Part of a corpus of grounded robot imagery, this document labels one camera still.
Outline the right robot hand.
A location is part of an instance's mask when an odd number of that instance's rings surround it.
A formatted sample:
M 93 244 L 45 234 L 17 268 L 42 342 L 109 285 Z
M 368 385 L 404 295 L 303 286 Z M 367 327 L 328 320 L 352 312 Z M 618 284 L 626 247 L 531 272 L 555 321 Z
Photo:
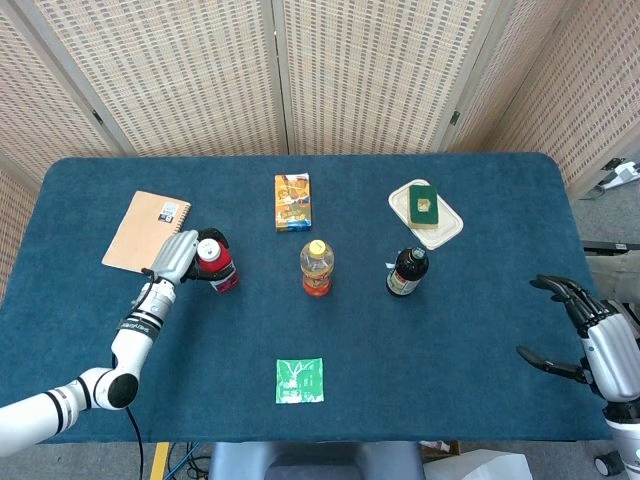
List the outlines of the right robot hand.
M 562 304 L 585 354 L 579 365 L 544 359 L 520 345 L 517 353 L 543 372 L 588 384 L 611 403 L 640 399 L 640 346 L 623 314 L 597 300 L 588 290 L 565 277 L 538 275 L 530 281 L 552 293 Z

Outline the green and yellow sponge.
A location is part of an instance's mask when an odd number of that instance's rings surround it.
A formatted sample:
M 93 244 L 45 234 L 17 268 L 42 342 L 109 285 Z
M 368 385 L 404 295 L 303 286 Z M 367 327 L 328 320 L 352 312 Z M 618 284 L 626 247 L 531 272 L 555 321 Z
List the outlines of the green and yellow sponge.
M 438 194 L 434 186 L 413 184 L 409 187 L 409 221 L 424 228 L 438 224 Z

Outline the white plastic housing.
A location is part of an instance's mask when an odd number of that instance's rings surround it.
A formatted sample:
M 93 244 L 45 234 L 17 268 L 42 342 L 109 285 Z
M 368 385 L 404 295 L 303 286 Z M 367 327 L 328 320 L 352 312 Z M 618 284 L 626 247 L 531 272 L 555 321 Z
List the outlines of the white plastic housing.
M 533 480 L 523 454 L 478 449 L 425 463 L 426 480 Z

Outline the woven folding screen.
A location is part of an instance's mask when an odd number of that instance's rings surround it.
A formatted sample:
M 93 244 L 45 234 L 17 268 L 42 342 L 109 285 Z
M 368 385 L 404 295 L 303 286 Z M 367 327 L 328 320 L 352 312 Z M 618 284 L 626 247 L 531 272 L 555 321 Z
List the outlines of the woven folding screen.
M 640 159 L 640 0 L 0 0 L 0 304 L 66 157 L 482 150 Z

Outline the dark brown black-capped tea bottle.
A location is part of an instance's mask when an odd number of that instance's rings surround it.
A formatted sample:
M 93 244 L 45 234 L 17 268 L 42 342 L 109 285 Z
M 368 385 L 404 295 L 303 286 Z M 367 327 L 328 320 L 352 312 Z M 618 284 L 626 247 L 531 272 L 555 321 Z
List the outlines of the dark brown black-capped tea bottle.
M 391 295 L 405 297 L 414 292 L 429 269 L 429 259 L 422 247 L 400 251 L 386 277 L 386 287 Z

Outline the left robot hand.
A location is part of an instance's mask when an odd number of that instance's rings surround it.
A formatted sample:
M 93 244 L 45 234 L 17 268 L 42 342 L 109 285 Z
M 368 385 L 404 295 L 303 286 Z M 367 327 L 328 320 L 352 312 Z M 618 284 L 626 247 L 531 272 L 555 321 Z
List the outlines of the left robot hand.
M 204 240 L 216 240 L 229 247 L 224 234 L 216 228 L 183 231 L 166 240 L 151 266 L 141 268 L 140 272 L 151 276 L 154 281 L 165 279 L 174 286 L 186 280 L 221 280 L 221 273 L 206 272 L 198 265 L 197 247 Z

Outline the white plastic tray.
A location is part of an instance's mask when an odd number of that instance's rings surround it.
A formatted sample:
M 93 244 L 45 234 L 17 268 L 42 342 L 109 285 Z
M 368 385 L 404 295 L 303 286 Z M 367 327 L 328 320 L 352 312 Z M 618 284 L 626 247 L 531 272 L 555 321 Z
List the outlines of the white plastic tray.
M 433 227 L 422 227 L 411 223 L 409 189 L 413 185 L 429 186 L 430 183 L 425 179 L 413 179 L 391 192 L 388 196 L 388 204 L 403 224 L 428 250 L 435 250 L 459 234 L 463 229 L 464 222 L 457 212 L 440 195 L 437 195 L 438 223 Z

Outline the green tea sachet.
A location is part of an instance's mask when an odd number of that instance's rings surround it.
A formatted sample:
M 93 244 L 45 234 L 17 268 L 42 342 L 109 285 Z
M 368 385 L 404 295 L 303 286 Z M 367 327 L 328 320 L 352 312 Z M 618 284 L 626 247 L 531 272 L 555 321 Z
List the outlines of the green tea sachet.
M 277 359 L 277 404 L 321 403 L 324 401 L 322 358 Z

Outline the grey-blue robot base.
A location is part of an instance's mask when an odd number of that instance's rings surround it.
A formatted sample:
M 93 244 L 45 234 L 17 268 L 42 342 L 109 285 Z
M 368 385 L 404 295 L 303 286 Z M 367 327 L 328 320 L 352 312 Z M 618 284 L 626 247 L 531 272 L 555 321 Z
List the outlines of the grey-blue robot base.
M 217 442 L 209 480 L 425 480 L 420 445 L 380 442 Z

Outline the tan spiral notebook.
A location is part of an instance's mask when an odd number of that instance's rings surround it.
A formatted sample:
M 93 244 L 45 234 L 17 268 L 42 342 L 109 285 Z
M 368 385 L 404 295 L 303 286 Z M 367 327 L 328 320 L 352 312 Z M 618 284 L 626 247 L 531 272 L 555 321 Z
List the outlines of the tan spiral notebook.
M 164 242 L 181 231 L 190 210 L 187 201 L 136 191 L 102 264 L 135 273 L 150 268 Z

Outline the black metal bar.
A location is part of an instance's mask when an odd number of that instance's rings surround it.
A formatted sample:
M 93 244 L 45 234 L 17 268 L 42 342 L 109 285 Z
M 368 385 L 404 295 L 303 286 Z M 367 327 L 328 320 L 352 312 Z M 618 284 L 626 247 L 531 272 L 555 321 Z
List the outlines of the black metal bar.
M 634 250 L 640 251 L 640 243 L 583 241 L 582 245 L 585 252 L 597 255 L 616 255 Z

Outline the red NFC juice bottle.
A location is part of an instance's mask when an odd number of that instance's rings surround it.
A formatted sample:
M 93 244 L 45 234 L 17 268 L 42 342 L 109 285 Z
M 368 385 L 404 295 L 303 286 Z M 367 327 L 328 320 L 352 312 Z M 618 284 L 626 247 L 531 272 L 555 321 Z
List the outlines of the red NFC juice bottle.
M 232 255 L 227 247 L 215 239 L 199 242 L 196 255 L 200 270 L 211 277 L 209 283 L 219 294 L 227 293 L 239 283 Z

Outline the blue tablecloth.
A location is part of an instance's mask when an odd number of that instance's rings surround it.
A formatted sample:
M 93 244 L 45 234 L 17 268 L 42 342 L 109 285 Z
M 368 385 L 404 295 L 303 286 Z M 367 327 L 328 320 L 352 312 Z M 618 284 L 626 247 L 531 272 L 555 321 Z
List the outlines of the blue tablecloth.
M 308 173 L 312 228 L 277 232 L 274 177 Z M 425 179 L 462 231 L 428 250 L 388 204 Z M 0 305 L 0 407 L 111 362 L 143 276 L 102 258 L 136 191 L 188 201 L 227 237 L 239 283 L 188 281 L 133 404 L 147 441 L 603 439 L 602 401 L 538 371 L 520 345 L 574 362 L 580 340 L 539 274 L 592 284 L 563 180 L 540 153 L 68 158 L 47 172 Z M 302 285 L 312 240 L 331 289 Z M 391 295 L 400 251 L 429 269 Z M 322 358 L 324 401 L 277 404 L 276 360 Z

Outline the yellow-capped iced tea bottle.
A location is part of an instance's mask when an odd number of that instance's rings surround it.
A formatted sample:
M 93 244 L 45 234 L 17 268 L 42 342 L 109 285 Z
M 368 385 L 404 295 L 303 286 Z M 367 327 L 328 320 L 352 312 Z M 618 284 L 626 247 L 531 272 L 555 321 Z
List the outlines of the yellow-capped iced tea bottle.
M 331 289 L 335 256 L 330 245 L 320 239 L 307 243 L 300 252 L 302 285 L 307 294 L 324 296 Z

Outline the black caster wheel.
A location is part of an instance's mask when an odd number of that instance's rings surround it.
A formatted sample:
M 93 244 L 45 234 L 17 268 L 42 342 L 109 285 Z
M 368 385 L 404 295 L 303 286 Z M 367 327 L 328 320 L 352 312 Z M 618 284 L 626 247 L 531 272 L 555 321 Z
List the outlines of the black caster wheel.
M 617 451 L 596 456 L 594 458 L 594 466 L 599 474 L 605 477 L 619 475 L 625 469 Z

